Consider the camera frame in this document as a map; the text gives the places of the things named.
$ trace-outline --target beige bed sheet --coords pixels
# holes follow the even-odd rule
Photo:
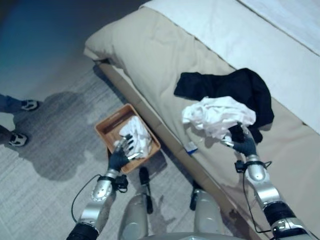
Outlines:
[[[248,212],[241,176],[235,172],[233,151],[205,137],[204,133],[181,122],[182,109],[195,101],[175,97],[182,72],[226,75],[234,71],[224,60],[192,35],[155,11],[142,8],[113,22],[92,35],[84,53],[94,59],[110,59],[122,68],[128,81],[144,96],[176,138],[194,142],[192,155],[216,183]],[[271,180],[296,215],[320,235],[320,136],[272,99],[274,121],[262,132],[258,145],[262,161],[273,161]],[[250,204],[258,224],[268,224],[249,191]]]

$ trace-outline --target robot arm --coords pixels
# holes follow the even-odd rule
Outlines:
[[[124,149],[131,136],[126,136],[117,144],[109,158],[108,169],[100,176],[91,193],[91,199],[83,210],[67,240],[96,240],[107,223],[111,206],[116,198],[116,190],[128,185],[127,179],[118,177],[121,168],[136,156],[126,157]]]
[[[293,236],[311,239],[311,234],[303,222],[296,217],[271,183],[266,165],[260,161],[256,144],[249,130],[244,125],[241,127],[245,135],[243,143],[227,140],[223,140],[221,143],[245,155],[245,163],[241,160],[235,163],[236,171],[244,173],[249,185],[253,188],[255,198],[271,226],[271,232],[275,239]]]

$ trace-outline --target white towel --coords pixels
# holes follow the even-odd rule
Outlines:
[[[187,106],[182,111],[182,123],[192,123],[196,129],[204,130],[207,136],[223,139],[229,134],[228,128],[237,125],[252,125],[256,113],[230,96],[208,98]]]
[[[132,146],[133,149],[126,154],[127,157],[140,152],[139,158],[145,158],[149,155],[151,151],[151,136],[137,116],[133,116],[121,128],[119,134],[121,136],[132,135],[132,139],[129,142],[133,140],[133,143],[130,144],[130,147]]]

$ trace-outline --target white sneaker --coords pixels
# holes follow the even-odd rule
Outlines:
[[[27,143],[27,136],[21,134],[21,133],[15,133],[12,132],[12,137],[9,141],[9,145],[14,147],[22,147]]]
[[[25,111],[36,110],[39,107],[39,103],[36,100],[24,100],[22,101],[21,109]]]

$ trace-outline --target gray carpet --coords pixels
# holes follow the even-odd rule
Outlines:
[[[0,239],[66,239],[75,225],[70,214],[74,196],[107,167],[105,146],[94,126],[125,102],[95,68],[65,91],[46,98],[38,110],[14,116],[16,130],[30,141],[21,148],[0,146]],[[154,208],[148,216],[149,234],[192,230],[192,185],[183,166],[164,145],[145,165],[151,174]],[[117,239],[124,209],[139,189],[137,169],[128,180],[128,192],[117,193],[101,240]],[[76,218],[94,184],[79,195]]]

